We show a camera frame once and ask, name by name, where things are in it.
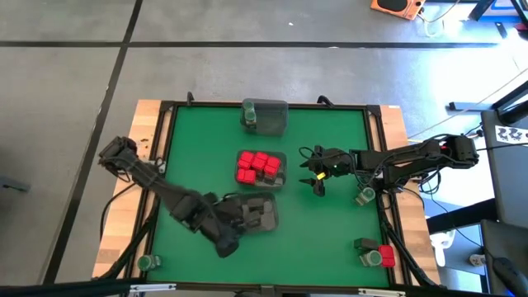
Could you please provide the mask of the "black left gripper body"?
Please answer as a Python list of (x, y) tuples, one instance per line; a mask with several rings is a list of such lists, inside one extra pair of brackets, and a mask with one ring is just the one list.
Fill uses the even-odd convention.
[(220, 258), (233, 254), (245, 233), (241, 201), (237, 196), (217, 200), (210, 192), (199, 198), (200, 206), (193, 219), (193, 231), (200, 232), (214, 244)]

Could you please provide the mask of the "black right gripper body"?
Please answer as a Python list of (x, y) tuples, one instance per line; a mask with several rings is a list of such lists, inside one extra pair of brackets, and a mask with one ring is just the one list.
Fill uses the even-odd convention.
[(318, 160), (318, 166), (309, 169), (318, 180), (318, 183), (312, 186), (316, 196), (325, 196), (324, 180), (355, 173), (355, 159), (350, 153), (339, 148), (323, 148), (316, 145), (310, 158)]

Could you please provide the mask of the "translucent grey plastic bin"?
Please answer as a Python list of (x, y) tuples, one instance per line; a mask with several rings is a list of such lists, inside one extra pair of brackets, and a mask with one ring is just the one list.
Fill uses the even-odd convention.
[(282, 136), (285, 133), (289, 117), (289, 106), (286, 101), (257, 98), (246, 98), (244, 100), (254, 102), (257, 115), (257, 125), (246, 126), (243, 119), (244, 110), (242, 103), (240, 124), (246, 133), (265, 136)]
[[(251, 170), (254, 170), (257, 173), (257, 180), (256, 180), (255, 184), (254, 185), (250, 185), (250, 184), (247, 184), (247, 183), (237, 182), (236, 181), (236, 174), (237, 174), (237, 170), (239, 169), (238, 165), (237, 165), (237, 162), (238, 162), (238, 160), (240, 160), (240, 156), (241, 156), (241, 153), (243, 151), (252, 152), (252, 153), (254, 153), (254, 155), (257, 152), (263, 152), (263, 153), (268, 154), (269, 157), (272, 156), (272, 157), (279, 158), (280, 159), (280, 167), (279, 167), (279, 171), (277, 173), (276, 178), (275, 179), (265, 178), (264, 171), (260, 171), (259, 172), (259, 171), (255, 171), (254, 169), (250, 168)], [(286, 156), (285, 156), (284, 153), (272, 152), (272, 151), (241, 150), (241, 151), (238, 151), (238, 154), (237, 154), (237, 159), (236, 159), (236, 163), (235, 163), (235, 171), (234, 171), (234, 179), (235, 179), (235, 181), (238, 184), (243, 185), (243, 186), (252, 186), (252, 187), (255, 187), (255, 188), (259, 188), (259, 189), (280, 189), (286, 183), (286, 168), (287, 168), (287, 160), (286, 160)]]
[[(262, 232), (270, 232), (277, 228), (279, 224), (279, 217), (278, 217), (278, 211), (276, 208), (276, 199), (275, 196), (268, 191), (260, 191), (260, 192), (253, 192), (253, 193), (245, 193), (245, 194), (235, 194), (233, 196), (229, 197), (229, 200), (232, 201), (240, 210), (241, 212), (241, 219), (237, 222), (238, 227), (244, 232), (244, 233), (262, 233)], [(263, 204), (266, 201), (271, 201), (274, 205), (274, 212), (265, 214), (263, 211)], [(261, 222), (262, 222), (262, 231), (245, 231), (243, 229), (244, 225), (244, 216), (242, 205), (248, 204), (248, 205), (255, 205), (261, 207)]]

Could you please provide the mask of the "black diagonal rig strut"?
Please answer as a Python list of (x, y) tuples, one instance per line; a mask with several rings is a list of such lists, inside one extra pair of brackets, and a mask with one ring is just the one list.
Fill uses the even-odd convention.
[(139, 229), (138, 233), (132, 237), (130, 243), (126, 246), (125, 250), (117, 258), (117, 260), (111, 265), (109, 270), (98, 276), (97, 279), (116, 279), (120, 272), (126, 268), (130, 261), (135, 259), (135, 253), (147, 234), (152, 233), (155, 225), (156, 218), (158, 216), (159, 198), (153, 200), (153, 206), (148, 214), (148, 217), (144, 221), (144, 224)]
[(407, 250), (403, 241), (397, 235), (392, 224), (389, 222), (389, 219), (386, 214), (386, 209), (384, 208), (384, 199), (378, 198), (376, 204), (379, 206), (379, 217), (381, 219), (381, 227), (398, 250), (401, 262), (405, 263), (408, 266), (408, 269), (415, 277), (420, 286), (436, 286), (436, 283), (427, 276), (426, 272), (414, 260), (412, 254), (409, 250)]

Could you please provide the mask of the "white handheld device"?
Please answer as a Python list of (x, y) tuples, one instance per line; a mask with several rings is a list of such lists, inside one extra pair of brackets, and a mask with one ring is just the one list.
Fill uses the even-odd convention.
[(455, 230), (439, 232), (430, 235), (431, 245), (435, 253), (435, 260), (438, 266), (446, 264), (445, 250), (449, 249), (455, 240)]

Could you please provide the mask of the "black floor beam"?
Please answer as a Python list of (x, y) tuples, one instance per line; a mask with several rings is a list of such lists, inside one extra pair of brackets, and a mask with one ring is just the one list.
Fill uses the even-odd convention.
[(505, 125), (512, 125), (528, 116), (528, 99), (516, 103), (517, 100), (528, 95), (528, 80), (509, 92), (502, 99), (492, 104), (492, 110), (497, 118)]
[(443, 214), (432, 216), (427, 219), (427, 227), (429, 233), (439, 233), (479, 224), (485, 219), (498, 220), (495, 199), (484, 200), (457, 210), (447, 210)]

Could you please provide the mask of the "orange plastic case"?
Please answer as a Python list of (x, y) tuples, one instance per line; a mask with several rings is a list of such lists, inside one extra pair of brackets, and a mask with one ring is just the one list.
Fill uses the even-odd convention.
[(426, 0), (371, 0), (370, 8), (406, 20), (414, 20)]

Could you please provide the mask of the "black rig crossbar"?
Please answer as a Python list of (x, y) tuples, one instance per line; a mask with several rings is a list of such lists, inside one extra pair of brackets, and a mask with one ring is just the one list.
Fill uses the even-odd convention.
[(140, 279), (100, 279), (69, 283), (0, 286), (0, 297), (108, 297), (129, 293)]

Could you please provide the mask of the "grey desk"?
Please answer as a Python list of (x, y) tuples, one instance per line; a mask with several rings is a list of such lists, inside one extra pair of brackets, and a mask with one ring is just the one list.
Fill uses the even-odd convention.
[(528, 145), (500, 143), (494, 134), (495, 125), (528, 129), (528, 117), (505, 125), (495, 111), (484, 111), (481, 119), (498, 219), (528, 229)]

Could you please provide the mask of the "white marker paper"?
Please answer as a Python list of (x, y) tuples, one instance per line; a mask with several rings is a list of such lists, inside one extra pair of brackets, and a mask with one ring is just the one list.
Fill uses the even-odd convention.
[(495, 125), (496, 141), (504, 144), (528, 145), (528, 129)]

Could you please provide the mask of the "dark office desk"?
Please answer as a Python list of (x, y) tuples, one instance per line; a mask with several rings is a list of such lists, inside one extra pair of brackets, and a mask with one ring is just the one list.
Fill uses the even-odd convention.
[(528, 277), (528, 229), (483, 220), (481, 232), (487, 260), (486, 270), (490, 292), (493, 295), (515, 296), (507, 290), (494, 273), (493, 260), (498, 257), (505, 257)]

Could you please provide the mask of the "black computer mouse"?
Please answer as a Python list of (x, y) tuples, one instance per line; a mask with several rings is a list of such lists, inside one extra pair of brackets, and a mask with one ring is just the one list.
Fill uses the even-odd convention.
[(509, 259), (505, 257), (495, 258), (493, 271), (507, 290), (516, 297), (528, 297), (528, 277)]

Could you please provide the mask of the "dark floor object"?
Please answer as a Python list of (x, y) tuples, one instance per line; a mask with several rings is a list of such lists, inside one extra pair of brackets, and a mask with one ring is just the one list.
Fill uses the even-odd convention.
[(22, 181), (17, 181), (9, 177), (3, 177), (3, 176), (0, 176), (0, 187), (7, 188), (7, 189), (13, 189), (16, 191), (21, 191), (21, 192), (28, 192), (31, 188), (28, 184)]

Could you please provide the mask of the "silver aluminium bracket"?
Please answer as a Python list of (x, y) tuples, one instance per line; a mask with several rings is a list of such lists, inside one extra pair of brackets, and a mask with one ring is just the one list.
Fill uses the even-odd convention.
[(368, 297), (407, 297), (405, 291), (379, 290), (371, 288), (359, 288), (358, 295), (364, 295)]
[(162, 284), (135, 284), (131, 285), (129, 289), (129, 293), (133, 295), (141, 295), (151, 292), (159, 292), (159, 291), (171, 291), (176, 290), (177, 284), (176, 283), (162, 283)]

